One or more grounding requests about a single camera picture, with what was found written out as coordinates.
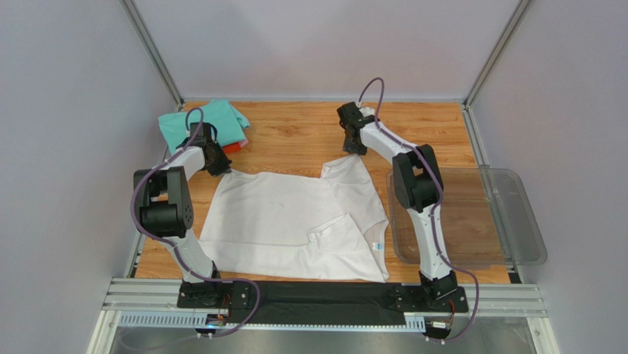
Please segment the white t shirt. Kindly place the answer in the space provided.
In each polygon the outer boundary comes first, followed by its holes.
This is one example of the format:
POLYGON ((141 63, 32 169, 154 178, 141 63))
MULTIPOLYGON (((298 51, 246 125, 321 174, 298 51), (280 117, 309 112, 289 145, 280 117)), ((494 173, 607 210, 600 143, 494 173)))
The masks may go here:
POLYGON ((362 159, 326 162, 318 178, 224 176, 200 233, 223 271, 311 280, 386 282, 388 218, 362 159))

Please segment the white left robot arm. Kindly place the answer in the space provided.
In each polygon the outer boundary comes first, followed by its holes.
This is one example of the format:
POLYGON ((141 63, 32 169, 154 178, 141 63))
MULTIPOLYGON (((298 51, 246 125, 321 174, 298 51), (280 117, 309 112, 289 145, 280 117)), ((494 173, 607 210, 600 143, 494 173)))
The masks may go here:
POLYGON ((183 279, 179 301, 219 302, 220 272, 201 248, 193 231, 195 219, 188 181, 199 171, 218 177, 231 171, 210 123, 192 124, 192 135, 164 163, 133 175, 131 216, 138 230, 163 243, 179 266, 183 279))

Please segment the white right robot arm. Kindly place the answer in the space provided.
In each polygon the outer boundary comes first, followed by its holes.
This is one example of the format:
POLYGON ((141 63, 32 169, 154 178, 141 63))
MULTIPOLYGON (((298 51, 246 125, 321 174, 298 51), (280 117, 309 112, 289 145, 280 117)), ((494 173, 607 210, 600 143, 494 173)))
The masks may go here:
POLYGON ((419 247, 421 287, 432 300, 453 293, 458 282, 444 244, 444 190, 433 148, 413 145, 392 133, 373 108, 350 102, 337 113, 345 134, 344 151, 364 156, 373 150, 392 166, 394 195, 411 218, 419 247))

